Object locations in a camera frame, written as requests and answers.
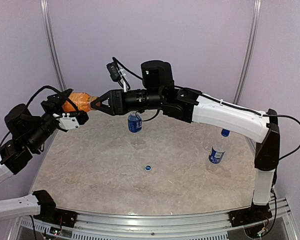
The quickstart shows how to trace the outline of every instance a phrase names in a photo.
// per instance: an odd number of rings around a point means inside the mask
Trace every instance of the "bottle cap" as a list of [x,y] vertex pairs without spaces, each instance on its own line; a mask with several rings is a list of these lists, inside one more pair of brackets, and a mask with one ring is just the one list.
[[226,129],[222,129],[222,131],[221,131],[221,135],[224,136],[224,137],[228,137],[229,133],[230,133],[230,131],[226,130]]

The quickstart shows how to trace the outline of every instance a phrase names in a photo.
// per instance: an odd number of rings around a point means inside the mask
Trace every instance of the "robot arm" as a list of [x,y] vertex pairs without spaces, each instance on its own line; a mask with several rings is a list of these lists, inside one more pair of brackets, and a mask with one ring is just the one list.
[[[110,90],[99,98],[93,98],[89,108],[111,116],[156,109],[180,121],[214,125],[256,141],[254,165],[257,174],[252,204],[250,208],[230,213],[230,219],[233,226],[239,226],[262,221],[265,217],[271,218],[269,198],[274,172],[279,163],[280,133],[278,119],[266,114],[276,115],[276,112],[271,109],[267,113],[254,111],[213,98],[198,90],[175,86],[171,66],[167,62],[144,62],[141,70],[145,89],[127,90],[129,87],[124,87]],[[120,76],[124,74],[113,72],[111,75],[116,82],[120,81]],[[68,89],[62,94],[69,97],[71,92],[72,89]],[[23,169],[32,154],[40,154],[42,144],[56,129],[75,129],[88,120],[84,110],[65,112],[62,108],[65,101],[60,94],[51,95],[41,103],[45,111],[42,116],[32,116],[26,105],[19,104],[5,117],[12,140],[0,148],[0,183]],[[6,209],[2,213],[0,210],[0,220],[40,213],[40,219],[56,222],[56,204],[49,194],[33,194],[37,204],[31,195],[25,197],[32,203],[27,206],[19,203],[19,199],[0,201]]]
[[233,226],[239,226],[271,218],[270,191],[280,153],[278,119],[273,117],[276,111],[255,111],[198,90],[175,86],[168,62],[144,62],[141,71],[145,89],[110,90],[92,101],[91,108],[112,116],[157,109],[168,117],[214,125],[252,139],[256,142],[254,166],[257,169],[252,204],[250,208],[231,212],[230,219]]
[[[69,96],[71,92],[72,89],[68,89],[62,94]],[[4,118],[12,139],[0,148],[0,183],[19,173],[32,159],[32,154],[40,154],[41,146],[56,129],[76,129],[88,120],[84,111],[65,113],[62,109],[64,103],[65,100],[55,94],[41,103],[45,111],[42,116],[32,116],[25,104],[19,104]],[[64,211],[56,208],[55,202],[45,190],[15,199],[0,200],[0,221],[34,215],[46,222],[59,224],[63,214]]]

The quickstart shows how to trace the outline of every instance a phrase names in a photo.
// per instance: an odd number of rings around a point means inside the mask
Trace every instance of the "marble tabletop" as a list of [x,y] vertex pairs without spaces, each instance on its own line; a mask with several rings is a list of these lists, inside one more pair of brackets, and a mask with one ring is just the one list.
[[[154,113],[146,111],[142,119]],[[254,156],[242,135],[231,132],[229,150],[212,164],[203,142],[207,131],[219,134],[220,128],[160,114],[133,134],[127,118],[93,111],[80,128],[59,131],[32,190],[47,190],[59,208],[120,215],[207,213],[251,204]]]

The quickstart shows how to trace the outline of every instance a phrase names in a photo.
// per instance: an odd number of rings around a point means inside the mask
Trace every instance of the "purple wall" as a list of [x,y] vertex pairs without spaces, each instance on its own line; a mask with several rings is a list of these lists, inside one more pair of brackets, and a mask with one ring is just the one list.
[[[0,0],[0,141],[8,132],[5,115],[15,105],[26,103],[43,85],[58,86],[40,2]],[[32,114],[43,113],[39,104],[47,94],[51,92],[47,90],[33,101]],[[28,194],[42,160],[43,155],[35,156],[18,175],[3,182],[0,200]],[[7,238],[8,226],[9,221],[0,222],[0,240]]]
[[142,62],[168,61],[176,84],[234,100],[254,1],[55,0],[49,9],[64,81],[76,91],[119,88],[106,69],[115,56],[138,74]]
[[[262,1],[252,62],[240,104],[300,120],[300,0]],[[300,127],[279,119],[281,155],[300,142]],[[278,167],[277,191],[292,210],[300,232],[300,150]]]

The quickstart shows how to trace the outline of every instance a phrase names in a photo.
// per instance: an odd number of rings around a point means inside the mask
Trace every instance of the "water bottle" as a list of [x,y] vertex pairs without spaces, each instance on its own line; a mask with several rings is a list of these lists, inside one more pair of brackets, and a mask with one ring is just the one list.
[[222,129],[221,134],[213,140],[209,161],[213,164],[221,162],[226,150],[229,147],[229,130]]
[[131,145],[135,147],[140,142],[140,136],[138,133],[142,129],[142,120],[138,112],[130,112],[130,115],[128,116],[128,128],[129,131],[132,133],[130,136]]
[[203,149],[206,150],[207,152],[211,151],[212,148],[212,142],[214,140],[214,137],[216,135],[216,131],[219,128],[216,126],[212,125],[205,125],[204,126],[204,134],[203,134]]

